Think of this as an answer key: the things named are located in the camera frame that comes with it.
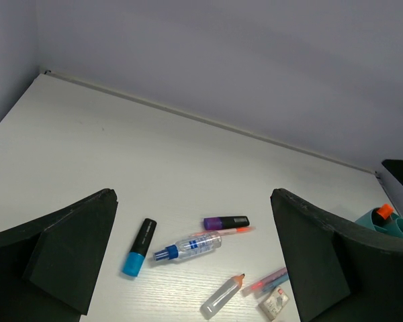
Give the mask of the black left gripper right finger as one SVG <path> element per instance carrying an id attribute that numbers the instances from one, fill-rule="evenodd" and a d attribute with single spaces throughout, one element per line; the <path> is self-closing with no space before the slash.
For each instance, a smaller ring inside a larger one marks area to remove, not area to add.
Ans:
<path id="1" fill-rule="evenodd" d="M 403 238 L 286 189 L 271 207 L 301 321 L 403 321 Z"/>

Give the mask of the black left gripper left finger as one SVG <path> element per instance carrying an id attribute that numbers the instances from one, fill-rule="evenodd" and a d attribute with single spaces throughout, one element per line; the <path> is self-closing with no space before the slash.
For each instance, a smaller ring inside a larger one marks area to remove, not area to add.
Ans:
<path id="1" fill-rule="evenodd" d="M 118 197 L 103 189 L 0 232 L 0 321 L 79 321 L 89 310 Z"/>

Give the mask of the orange capped black highlighter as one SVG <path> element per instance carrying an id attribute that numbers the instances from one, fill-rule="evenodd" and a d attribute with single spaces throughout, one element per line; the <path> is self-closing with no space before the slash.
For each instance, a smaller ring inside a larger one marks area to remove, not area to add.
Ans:
<path id="1" fill-rule="evenodd" d="M 376 214 L 379 218 L 382 218 L 384 221 L 387 221 L 394 212 L 394 208 L 389 204 L 382 205 L 379 209 L 376 210 Z"/>

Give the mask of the blue capped black highlighter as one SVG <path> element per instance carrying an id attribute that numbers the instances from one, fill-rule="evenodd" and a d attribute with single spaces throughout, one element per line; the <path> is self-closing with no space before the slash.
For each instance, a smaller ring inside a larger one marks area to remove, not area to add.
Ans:
<path id="1" fill-rule="evenodd" d="M 142 222 L 122 268 L 122 272 L 125 275 L 130 277 L 138 276 L 150 247 L 156 225 L 157 222 L 149 218 Z"/>

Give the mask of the pink orange thin pen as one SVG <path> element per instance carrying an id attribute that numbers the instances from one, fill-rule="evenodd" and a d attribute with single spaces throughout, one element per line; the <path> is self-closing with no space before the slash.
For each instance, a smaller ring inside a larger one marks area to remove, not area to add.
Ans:
<path id="1" fill-rule="evenodd" d="M 199 235 L 204 235 L 207 233 L 217 233 L 218 235 L 225 236 L 225 235 L 234 235 L 234 234 L 240 234 L 240 233 L 248 233 L 251 231 L 254 231 L 255 228 L 248 226 L 248 227 L 239 227 L 239 228 L 231 228 L 231 229 L 221 229 L 218 231 L 202 231 L 199 233 L 194 233 L 194 236 L 199 236 Z"/>

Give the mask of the purple capped black highlighter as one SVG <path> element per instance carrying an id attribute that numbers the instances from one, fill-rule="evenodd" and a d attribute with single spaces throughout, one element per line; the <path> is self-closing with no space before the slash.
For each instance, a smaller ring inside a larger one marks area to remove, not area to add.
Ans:
<path id="1" fill-rule="evenodd" d="M 241 228 L 249 225 L 250 221 L 247 216 L 207 217 L 203 219 L 203 226 L 207 231 Z"/>

